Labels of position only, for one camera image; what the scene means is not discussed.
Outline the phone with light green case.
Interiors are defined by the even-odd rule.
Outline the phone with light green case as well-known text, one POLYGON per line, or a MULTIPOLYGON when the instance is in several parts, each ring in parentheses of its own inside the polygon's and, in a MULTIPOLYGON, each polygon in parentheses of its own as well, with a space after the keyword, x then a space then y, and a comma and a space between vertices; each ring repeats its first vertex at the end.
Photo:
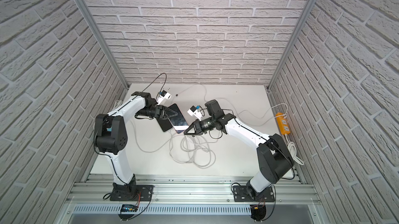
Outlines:
POLYGON ((164 120, 156 119, 156 121, 158 122, 158 124, 163 132, 167 132, 167 131, 173 129, 173 126, 169 119, 164 119, 164 120))

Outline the phone with black case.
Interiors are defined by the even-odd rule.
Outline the phone with black case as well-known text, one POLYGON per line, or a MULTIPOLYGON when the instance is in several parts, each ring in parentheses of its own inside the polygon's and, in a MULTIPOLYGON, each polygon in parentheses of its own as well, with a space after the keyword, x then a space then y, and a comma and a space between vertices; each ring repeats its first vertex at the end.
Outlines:
POLYGON ((176 116, 169 119, 171 125, 173 126, 176 133, 183 133, 189 127, 189 124, 187 123, 181 110, 175 103, 169 106, 169 108, 177 113, 176 116))

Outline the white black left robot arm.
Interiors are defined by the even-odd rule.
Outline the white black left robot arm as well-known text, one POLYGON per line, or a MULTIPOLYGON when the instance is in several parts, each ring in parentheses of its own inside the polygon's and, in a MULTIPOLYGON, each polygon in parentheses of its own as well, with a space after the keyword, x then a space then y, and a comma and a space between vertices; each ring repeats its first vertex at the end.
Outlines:
POLYGON ((150 93, 135 92, 111 112, 96 116, 94 148, 99 155, 107 157, 113 170, 115 186, 127 186, 134 181, 134 173, 125 151, 128 142, 126 123, 139 116, 151 120, 168 120, 177 116, 176 111, 161 105, 170 97, 171 94, 165 90, 156 98, 152 98, 150 93))

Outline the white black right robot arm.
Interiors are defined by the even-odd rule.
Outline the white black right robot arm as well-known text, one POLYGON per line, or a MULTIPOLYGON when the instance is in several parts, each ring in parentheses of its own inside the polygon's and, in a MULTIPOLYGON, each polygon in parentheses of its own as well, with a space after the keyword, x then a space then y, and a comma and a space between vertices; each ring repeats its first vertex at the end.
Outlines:
POLYGON ((216 129, 254 148, 257 152, 259 171, 246 184, 247 195, 250 198, 260 196, 266 188, 277 183, 294 168, 295 161, 280 135, 256 131, 241 122, 234 114, 225 113, 215 99, 206 102, 205 107, 209 117, 195 120, 184 134, 199 136, 216 129))

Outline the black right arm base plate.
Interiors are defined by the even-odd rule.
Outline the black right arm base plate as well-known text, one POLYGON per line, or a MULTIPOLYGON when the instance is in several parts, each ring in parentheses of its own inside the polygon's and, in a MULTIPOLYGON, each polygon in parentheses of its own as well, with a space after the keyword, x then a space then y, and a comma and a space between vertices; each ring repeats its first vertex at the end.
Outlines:
POLYGON ((262 192, 256 192, 247 185, 242 186, 239 183, 233 183, 230 189, 235 202, 275 202, 275 193, 271 186, 266 187, 262 192))

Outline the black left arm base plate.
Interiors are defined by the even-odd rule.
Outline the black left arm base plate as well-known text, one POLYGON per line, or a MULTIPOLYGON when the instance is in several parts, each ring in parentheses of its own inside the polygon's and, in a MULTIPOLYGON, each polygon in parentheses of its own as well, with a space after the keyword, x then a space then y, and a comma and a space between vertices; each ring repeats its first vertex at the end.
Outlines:
POLYGON ((118 185, 113 184, 113 190, 110 194, 110 201, 144 201, 152 200, 154 185, 118 185))

